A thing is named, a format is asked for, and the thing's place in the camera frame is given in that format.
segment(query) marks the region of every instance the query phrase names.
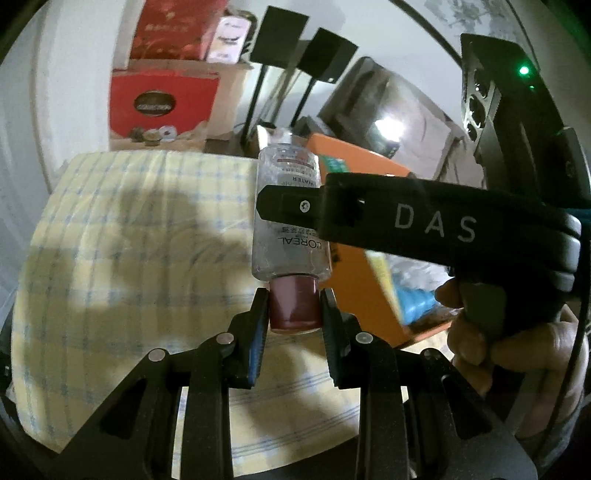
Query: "clear plastic bottle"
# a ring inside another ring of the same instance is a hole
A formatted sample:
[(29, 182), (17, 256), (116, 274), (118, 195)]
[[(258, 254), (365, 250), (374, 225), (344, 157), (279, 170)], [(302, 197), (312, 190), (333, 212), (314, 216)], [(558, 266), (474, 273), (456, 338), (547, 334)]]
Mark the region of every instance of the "clear plastic bottle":
[[(256, 193), (266, 185), (320, 187), (318, 157), (303, 147), (270, 145), (259, 154)], [(322, 326), (318, 283), (330, 277), (330, 249), (314, 230), (262, 220), (255, 211), (252, 275), (269, 282), (271, 329)]]

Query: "bottle cap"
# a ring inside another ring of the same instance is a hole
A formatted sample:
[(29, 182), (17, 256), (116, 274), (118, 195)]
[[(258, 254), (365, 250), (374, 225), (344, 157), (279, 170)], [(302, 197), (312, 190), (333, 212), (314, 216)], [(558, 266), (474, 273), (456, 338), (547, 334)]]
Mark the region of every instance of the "bottle cap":
[(322, 327), (318, 279), (286, 275), (269, 282), (269, 322), (276, 333), (303, 333)]

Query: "screw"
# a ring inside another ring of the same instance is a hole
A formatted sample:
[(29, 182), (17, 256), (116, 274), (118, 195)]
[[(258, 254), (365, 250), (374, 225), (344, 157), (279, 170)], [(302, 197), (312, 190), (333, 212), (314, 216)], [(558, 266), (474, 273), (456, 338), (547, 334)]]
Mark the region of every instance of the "screw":
[(359, 332), (357, 335), (355, 335), (355, 340), (357, 340), (358, 343), (367, 345), (368, 343), (374, 341), (374, 336), (368, 332)]
[(425, 350), (423, 350), (423, 355), (425, 358), (435, 360), (436, 358), (439, 358), (441, 353), (436, 348), (425, 348)]
[(220, 345), (230, 345), (234, 341), (234, 336), (230, 332), (220, 333), (216, 337), (216, 342)]
[(166, 356), (166, 352), (164, 350), (162, 350), (161, 348), (155, 348), (154, 350), (151, 350), (150, 353), (148, 354), (148, 358), (150, 359), (151, 362), (160, 362), (160, 361), (164, 360), (165, 356)]

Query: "red box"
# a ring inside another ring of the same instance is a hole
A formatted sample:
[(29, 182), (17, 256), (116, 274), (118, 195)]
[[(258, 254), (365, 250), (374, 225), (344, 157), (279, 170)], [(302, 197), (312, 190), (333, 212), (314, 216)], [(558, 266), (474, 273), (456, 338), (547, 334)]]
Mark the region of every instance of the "red box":
[(205, 60), (228, 0), (146, 0), (132, 59)]
[(113, 72), (111, 130), (128, 137), (131, 129), (173, 125), (179, 134), (193, 130), (212, 113), (219, 78), (176, 70)]

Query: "black speaker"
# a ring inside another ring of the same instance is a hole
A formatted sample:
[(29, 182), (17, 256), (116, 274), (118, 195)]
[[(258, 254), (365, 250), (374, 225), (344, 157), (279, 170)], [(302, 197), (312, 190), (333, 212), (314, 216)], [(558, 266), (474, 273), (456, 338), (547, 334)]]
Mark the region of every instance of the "black speaker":
[(319, 28), (304, 52), (298, 68), (321, 82), (336, 83), (357, 51), (357, 45)]
[(267, 7), (251, 53), (251, 61), (286, 68), (308, 21), (307, 15)]

